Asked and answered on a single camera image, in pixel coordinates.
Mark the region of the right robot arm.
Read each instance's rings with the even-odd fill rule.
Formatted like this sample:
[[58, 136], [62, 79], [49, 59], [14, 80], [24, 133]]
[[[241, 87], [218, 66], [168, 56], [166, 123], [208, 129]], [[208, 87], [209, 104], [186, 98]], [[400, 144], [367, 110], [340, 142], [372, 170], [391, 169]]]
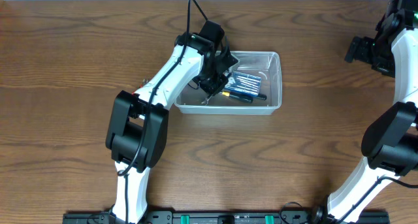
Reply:
[[376, 36], [354, 37], [345, 61], [362, 61], [395, 79], [393, 105], [365, 131], [362, 159], [348, 179], [325, 198], [310, 223], [389, 223], [387, 212], [366, 206], [390, 183], [417, 170], [417, 0], [389, 0]]

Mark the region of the small claw hammer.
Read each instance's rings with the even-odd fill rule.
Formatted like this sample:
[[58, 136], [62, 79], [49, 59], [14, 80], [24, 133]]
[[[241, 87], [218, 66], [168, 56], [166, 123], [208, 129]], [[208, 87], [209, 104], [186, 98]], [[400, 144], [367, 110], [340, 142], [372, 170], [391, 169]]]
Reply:
[[255, 96], [255, 98], [265, 101], [267, 99], [267, 96], [262, 93], [259, 93]]

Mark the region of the precision screwdriver set case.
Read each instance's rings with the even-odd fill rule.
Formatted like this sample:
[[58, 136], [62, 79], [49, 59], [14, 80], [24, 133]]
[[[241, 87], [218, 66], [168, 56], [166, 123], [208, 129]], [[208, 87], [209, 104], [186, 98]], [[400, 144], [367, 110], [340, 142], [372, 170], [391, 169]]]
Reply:
[[261, 82], [262, 78], [259, 76], [235, 71], [228, 77], [225, 90], [257, 96], [260, 92]]

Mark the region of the orange handled pliers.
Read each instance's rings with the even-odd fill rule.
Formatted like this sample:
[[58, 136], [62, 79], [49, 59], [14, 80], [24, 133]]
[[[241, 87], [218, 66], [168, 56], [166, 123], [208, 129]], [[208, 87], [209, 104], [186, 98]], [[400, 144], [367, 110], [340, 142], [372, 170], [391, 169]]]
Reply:
[[137, 89], [132, 92], [132, 94], [135, 95], [137, 90], [140, 89], [140, 88], [143, 88], [149, 81], [150, 81], [149, 78], [143, 79], [142, 82], [140, 83], [140, 85], [137, 87]]

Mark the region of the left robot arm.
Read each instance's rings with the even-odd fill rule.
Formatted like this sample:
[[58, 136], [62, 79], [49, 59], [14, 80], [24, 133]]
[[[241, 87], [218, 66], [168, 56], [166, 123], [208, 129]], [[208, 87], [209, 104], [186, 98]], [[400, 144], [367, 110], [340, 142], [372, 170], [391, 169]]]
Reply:
[[224, 38], [225, 32], [207, 20], [199, 33], [177, 37], [172, 55], [146, 84], [114, 100], [105, 145], [118, 173], [113, 223], [138, 223], [147, 209], [150, 169], [167, 143], [169, 110], [190, 82], [210, 99], [227, 85], [227, 71], [238, 63]]

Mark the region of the clear plastic container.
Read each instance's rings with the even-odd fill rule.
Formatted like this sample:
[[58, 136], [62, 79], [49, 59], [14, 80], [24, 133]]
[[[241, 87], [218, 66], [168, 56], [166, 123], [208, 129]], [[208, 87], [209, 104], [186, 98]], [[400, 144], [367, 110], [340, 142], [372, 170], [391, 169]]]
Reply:
[[265, 101], [253, 97], [252, 103], [243, 103], [221, 94], [225, 87], [212, 96], [207, 105], [201, 103], [208, 95], [191, 82], [186, 85], [174, 104], [184, 114], [235, 114], [235, 115], [269, 115], [281, 106], [282, 79], [280, 57], [276, 52], [245, 52], [232, 51], [238, 59], [232, 67], [230, 75], [237, 71], [262, 78], [260, 92], [267, 96]]

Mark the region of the silver black wrench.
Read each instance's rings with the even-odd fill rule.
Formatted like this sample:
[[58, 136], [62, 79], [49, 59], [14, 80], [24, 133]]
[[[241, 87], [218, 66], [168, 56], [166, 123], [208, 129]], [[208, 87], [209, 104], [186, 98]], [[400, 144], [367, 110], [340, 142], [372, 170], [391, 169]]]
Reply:
[[212, 98], [212, 95], [208, 95], [207, 97], [205, 97], [205, 99], [203, 100], [203, 102], [201, 104], [202, 105], [207, 105], [211, 98]]

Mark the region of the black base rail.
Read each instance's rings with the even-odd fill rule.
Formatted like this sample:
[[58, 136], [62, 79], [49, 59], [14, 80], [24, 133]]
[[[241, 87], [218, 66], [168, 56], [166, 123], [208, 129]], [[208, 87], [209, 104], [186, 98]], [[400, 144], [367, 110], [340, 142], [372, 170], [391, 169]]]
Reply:
[[[306, 211], [286, 210], [282, 213], [178, 213], [155, 211], [147, 213], [143, 224], [303, 224], [310, 220]], [[111, 224], [119, 223], [110, 212], [93, 214], [64, 214], [63, 224]]]

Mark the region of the black yellow screwdriver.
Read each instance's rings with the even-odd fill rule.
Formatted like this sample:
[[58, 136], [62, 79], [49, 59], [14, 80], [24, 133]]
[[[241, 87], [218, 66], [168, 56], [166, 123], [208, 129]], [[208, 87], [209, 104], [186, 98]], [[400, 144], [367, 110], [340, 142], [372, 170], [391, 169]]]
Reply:
[[222, 91], [221, 94], [223, 96], [226, 96], [226, 97], [231, 98], [231, 99], [235, 99], [235, 100], [243, 102], [243, 103], [252, 103], [253, 102], [253, 97], [251, 97], [249, 95], [242, 94], [242, 93]]

